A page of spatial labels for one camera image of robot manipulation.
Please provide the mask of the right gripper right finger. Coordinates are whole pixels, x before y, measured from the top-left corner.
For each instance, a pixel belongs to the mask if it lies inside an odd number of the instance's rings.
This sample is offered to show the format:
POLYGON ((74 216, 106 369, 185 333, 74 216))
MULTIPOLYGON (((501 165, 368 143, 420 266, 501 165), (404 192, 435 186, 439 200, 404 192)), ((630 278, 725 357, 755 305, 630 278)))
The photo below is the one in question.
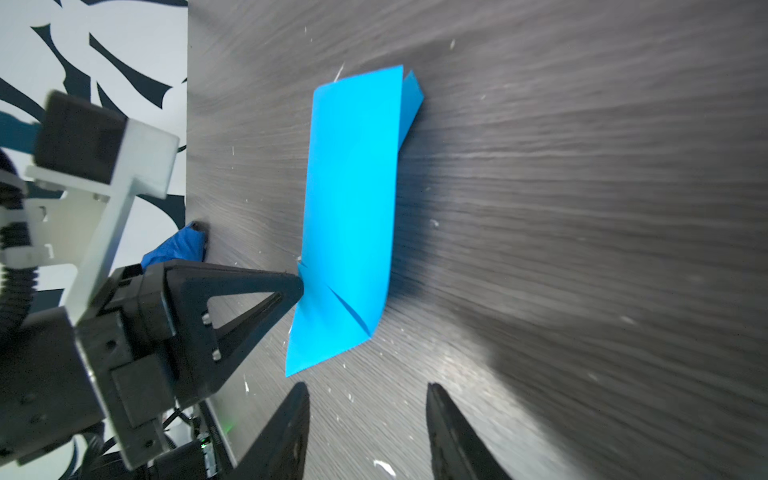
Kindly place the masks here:
POLYGON ((426 423, 435 479, 512 479, 438 383, 428 384, 426 423))

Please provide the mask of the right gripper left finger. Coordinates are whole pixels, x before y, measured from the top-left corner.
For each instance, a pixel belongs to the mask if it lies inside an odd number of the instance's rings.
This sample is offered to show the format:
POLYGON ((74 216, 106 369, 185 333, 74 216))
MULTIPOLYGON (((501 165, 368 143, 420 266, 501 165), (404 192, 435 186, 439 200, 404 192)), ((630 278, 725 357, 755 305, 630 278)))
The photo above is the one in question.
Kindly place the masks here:
POLYGON ((226 478, 301 480, 310 418, 308 387, 298 382, 226 478))

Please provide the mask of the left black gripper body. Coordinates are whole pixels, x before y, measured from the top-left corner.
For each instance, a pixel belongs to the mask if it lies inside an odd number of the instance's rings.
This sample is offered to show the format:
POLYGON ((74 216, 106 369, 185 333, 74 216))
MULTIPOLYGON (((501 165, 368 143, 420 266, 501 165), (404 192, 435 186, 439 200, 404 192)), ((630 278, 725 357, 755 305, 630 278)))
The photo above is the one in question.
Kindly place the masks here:
POLYGON ((1 349, 1 460, 25 463, 75 436, 85 471, 202 471, 205 449, 173 446, 162 417, 201 401, 207 300, 202 263, 122 268, 85 317, 27 318, 1 349))

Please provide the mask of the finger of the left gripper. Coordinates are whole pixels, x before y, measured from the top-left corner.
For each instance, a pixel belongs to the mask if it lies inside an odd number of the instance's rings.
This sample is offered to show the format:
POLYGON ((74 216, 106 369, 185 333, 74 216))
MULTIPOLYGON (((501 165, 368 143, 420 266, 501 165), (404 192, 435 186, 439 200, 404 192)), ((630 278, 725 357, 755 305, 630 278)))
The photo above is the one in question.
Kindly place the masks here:
POLYGON ((304 293, 293 273, 172 261, 164 265, 175 335, 167 341, 181 407, 215 394, 304 293))

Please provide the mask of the blue square paper sheet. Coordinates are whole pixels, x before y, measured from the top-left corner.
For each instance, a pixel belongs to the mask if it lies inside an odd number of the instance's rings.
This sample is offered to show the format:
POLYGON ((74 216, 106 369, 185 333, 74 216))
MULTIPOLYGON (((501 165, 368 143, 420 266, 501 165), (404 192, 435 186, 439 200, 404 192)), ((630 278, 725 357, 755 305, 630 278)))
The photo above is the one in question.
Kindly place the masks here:
POLYGON ((375 334, 390 285, 399 153, 423 101, 401 65, 314 91, 298 260, 304 294, 286 376, 375 334))

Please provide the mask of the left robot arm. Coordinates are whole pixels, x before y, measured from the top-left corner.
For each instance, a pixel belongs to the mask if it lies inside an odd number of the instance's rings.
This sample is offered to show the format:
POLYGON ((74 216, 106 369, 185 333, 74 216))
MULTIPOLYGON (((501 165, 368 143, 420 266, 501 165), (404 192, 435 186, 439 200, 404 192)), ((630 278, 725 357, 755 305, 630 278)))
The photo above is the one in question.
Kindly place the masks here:
POLYGON ((1 460, 26 463, 75 436, 77 479, 299 479, 309 394, 295 386, 239 464, 209 415, 177 446, 168 423, 203 407, 301 298, 293 274, 173 260, 131 265, 83 318, 32 313, 39 251, 22 182, 1 164, 1 460))

